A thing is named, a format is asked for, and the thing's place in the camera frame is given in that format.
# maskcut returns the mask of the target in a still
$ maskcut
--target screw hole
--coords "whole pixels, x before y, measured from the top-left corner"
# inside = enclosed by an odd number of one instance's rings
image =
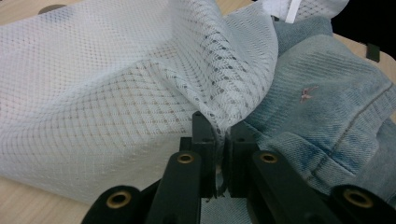
[[[194,157],[190,154],[181,154],[177,157],[177,161],[183,164],[187,164],[194,161]]]
[[[268,163],[275,163],[277,162],[277,156],[271,153],[262,153],[260,155],[260,159],[262,161],[268,162]]]
[[[107,198],[107,207],[117,209],[128,204],[132,199],[131,194],[126,190],[113,193]]]
[[[344,198],[358,207],[373,207],[373,201],[370,199],[370,197],[356,189],[346,189],[344,191]]]

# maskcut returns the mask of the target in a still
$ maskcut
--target wooden surface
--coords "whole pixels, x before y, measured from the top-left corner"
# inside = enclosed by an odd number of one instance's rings
[[[43,7],[70,5],[79,0],[0,0],[0,25],[33,17]],[[225,15],[250,4],[250,0],[217,0]],[[343,42],[355,54],[365,57],[366,47],[339,35],[335,38]],[[396,83],[396,62],[381,52],[381,62],[375,63],[394,83]],[[0,223],[68,224],[80,223],[89,206],[64,197],[35,189],[0,177]]]

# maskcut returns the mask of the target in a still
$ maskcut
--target stitching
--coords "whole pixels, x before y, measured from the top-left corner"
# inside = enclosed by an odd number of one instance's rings
[[[349,130],[352,128],[352,126],[355,124],[356,120],[358,119],[358,117],[367,110],[367,108],[369,106],[371,106],[376,100],[378,100],[378,98],[382,97],[387,91],[389,91],[391,88],[393,87],[393,83],[390,83],[389,87],[387,87],[384,91],[382,91],[381,93],[379,93],[368,105],[366,105],[361,111],[359,111],[355,117],[352,119],[352,121],[349,122],[349,125],[347,126],[347,128],[344,130],[343,134],[341,135],[341,137],[338,139],[338,141],[335,143],[334,147],[332,148],[331,152],[329,153],[329,155],[327,157],[323,157],[322,160],[319,162],[317,168],[315,168],[313,171],[311,171],[311,176],[309,176],[306,180],[310,181],[311,179],[313,179],[314,177],[317,177],[317,172],[322,168],[322,166],[327,162],[328,159],[332,159],[334,161],[334,159],[332,158],[332,155],[338,151],[341,143],[343,142],[344,138],[347,136]]]

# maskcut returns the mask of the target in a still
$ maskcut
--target white mesh fabric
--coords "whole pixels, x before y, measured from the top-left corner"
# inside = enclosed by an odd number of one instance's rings
[[[292,0],[263,0],[265,12],[284,21],[288,15]],[[338,15],[349,0],[302,0],[297,11],[296,21],[313,16],[331,19]]]
[[[87,0],[0,27],[0,175],[91,203],[161,177],[200,110],[222,137],[268,92],[271,18],[211,0]]]

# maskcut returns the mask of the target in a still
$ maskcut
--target denim jeans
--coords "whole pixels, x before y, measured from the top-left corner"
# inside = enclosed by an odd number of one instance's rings
[[[245,119],[260,149],[282,153],[321,192],[353,184],[395,205],[395,86],[332,38],[326,19],[274,26],[274,81]],[[203,202],[202,222],[249,223],[246,200]]]

